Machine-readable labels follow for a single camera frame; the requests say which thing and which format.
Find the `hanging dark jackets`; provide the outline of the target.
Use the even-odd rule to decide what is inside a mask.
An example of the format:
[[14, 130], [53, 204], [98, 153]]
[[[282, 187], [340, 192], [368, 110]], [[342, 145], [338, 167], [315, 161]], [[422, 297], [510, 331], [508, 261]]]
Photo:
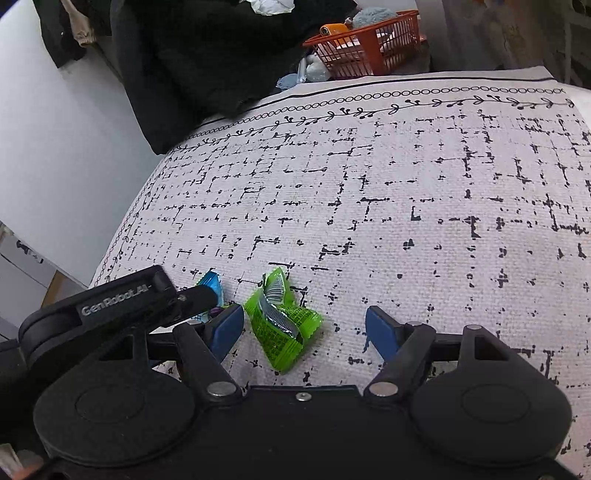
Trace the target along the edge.
[[111, 35], [110, 1], [34, 0], [43, 44], [57, 68], [84, 57]]

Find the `white patterned bed cloth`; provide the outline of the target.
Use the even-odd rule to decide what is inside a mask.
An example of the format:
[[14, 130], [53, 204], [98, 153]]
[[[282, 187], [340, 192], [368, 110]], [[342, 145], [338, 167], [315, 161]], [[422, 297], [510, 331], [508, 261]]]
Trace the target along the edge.
[[245, 331], [243, 387], [365, 385], [377, 305], [487, 328], [568, 396], [560, 450], [590, 475], [590, 117], [541, 68], [304, 85], [211, 119], [150, 175], [93, 281], [157, 264], [249, 299], [274, 269], [322, 316], [280, 374]]

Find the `white kitchen cabinet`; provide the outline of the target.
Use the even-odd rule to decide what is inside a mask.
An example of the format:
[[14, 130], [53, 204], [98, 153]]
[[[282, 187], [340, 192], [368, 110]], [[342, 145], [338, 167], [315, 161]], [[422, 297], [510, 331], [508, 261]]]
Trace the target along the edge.
[[41, 308], [56, 268], [1, 224], [1, 324], [10, 336]]

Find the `black clothes on chair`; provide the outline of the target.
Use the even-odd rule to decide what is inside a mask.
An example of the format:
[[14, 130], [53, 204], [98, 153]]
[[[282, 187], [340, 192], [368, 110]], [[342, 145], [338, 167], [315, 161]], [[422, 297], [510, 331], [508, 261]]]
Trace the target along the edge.
[[139, 127], [164, 154], [212, 115], [233, 118], [259, 101], [304, 55], [322, 25], [353, 1], [297, 1], [263, 16], [239, 1], [114, 1], [110, 26]]

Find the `blue green candy packet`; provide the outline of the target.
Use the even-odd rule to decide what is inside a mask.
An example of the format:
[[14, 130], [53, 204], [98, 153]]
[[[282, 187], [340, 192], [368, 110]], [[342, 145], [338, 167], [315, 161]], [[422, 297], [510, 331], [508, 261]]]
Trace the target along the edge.
[[214, 270], [208, 270], [193, 287], [184, 290], [183, 295], [191, 314], [188, 324], [204, 324], [223, 310], [221, 276]]

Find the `red plastic basket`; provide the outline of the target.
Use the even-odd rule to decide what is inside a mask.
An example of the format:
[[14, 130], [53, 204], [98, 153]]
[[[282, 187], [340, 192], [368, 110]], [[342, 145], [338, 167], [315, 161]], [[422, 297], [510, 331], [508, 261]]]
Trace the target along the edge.
[[318, 34], [304, 42], [328, 69], [332, 79], [384, 76], [414, 58], [420, 50], [419, 11], [332, 35]]

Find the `light green snack packet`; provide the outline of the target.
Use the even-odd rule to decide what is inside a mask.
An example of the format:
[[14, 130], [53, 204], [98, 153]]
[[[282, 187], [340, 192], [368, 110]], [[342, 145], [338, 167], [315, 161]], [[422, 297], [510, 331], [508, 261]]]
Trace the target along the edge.
[[322, 316], [297, 303], [283, 269], [263, 275], [262, 286], [245, 302], [252, 332], [273, 370], [284, 373], [300, 358]]

